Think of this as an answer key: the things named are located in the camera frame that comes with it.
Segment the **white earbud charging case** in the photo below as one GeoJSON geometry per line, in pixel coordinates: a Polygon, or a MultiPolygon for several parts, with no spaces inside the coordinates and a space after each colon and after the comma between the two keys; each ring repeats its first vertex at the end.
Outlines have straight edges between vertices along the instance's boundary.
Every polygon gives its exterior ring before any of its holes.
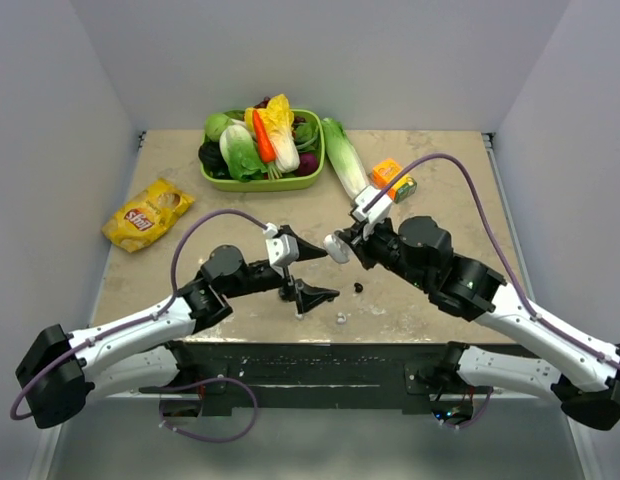
{"type": "Polygon", "coordinates": [[[351,249],[336,233],[324,238],[323,248],[337,264],[343,265],[349,262],[351,249]]]}

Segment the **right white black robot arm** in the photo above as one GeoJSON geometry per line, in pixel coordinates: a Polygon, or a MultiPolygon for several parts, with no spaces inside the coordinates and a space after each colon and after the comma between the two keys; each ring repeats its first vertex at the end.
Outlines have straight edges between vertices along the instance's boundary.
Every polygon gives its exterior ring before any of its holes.
{"type": "Polygon", "coordinates": [[[529,351],[521,357],[450,342],[438,364],[417,378],[440,392],[463,387],[500,388],[546,398],[572,420],[611,430],[620,420],[620,344],[580,333],[528,300],[503,275],[454,252],[451,235],[430,217],[394,227],[385,219],[366,233],[365,223],[327,236],[337,263],[355,256],[421,290],[452,317],[494,330],[529,351]]]}

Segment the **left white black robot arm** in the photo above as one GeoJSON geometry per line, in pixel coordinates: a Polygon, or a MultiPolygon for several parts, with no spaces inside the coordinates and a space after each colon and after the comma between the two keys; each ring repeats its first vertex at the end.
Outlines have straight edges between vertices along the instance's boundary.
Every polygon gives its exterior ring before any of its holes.
{"type": "Polygon", "coordinates": [[[326,257],[287,225],[264,230],[267,257],[246,262],[234,245],[215,248],[195,277],[155,305],[105,326],[67,332],[59,324],[39,332],[15,376],[21,391],[10,416],[40,429],[76,416],[91,400],[134,387],[190,390],[197,368],[167,344],[210,329],[229,317],[233,298],[276,291],[304,315],[339,295],[294,277],[295,262],[326,257]]]}

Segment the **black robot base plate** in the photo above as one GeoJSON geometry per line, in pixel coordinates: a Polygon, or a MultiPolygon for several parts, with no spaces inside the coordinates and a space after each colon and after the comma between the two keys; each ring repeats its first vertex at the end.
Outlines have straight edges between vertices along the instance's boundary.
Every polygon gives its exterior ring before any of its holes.
{"type": "Polygon", "coordinates": [[[254,406],[429,414],[432,398],[472,390],[437,369],[444,344],[171,341],[167,348],[178,367],[171,387],[203,416],[254,406]]]}

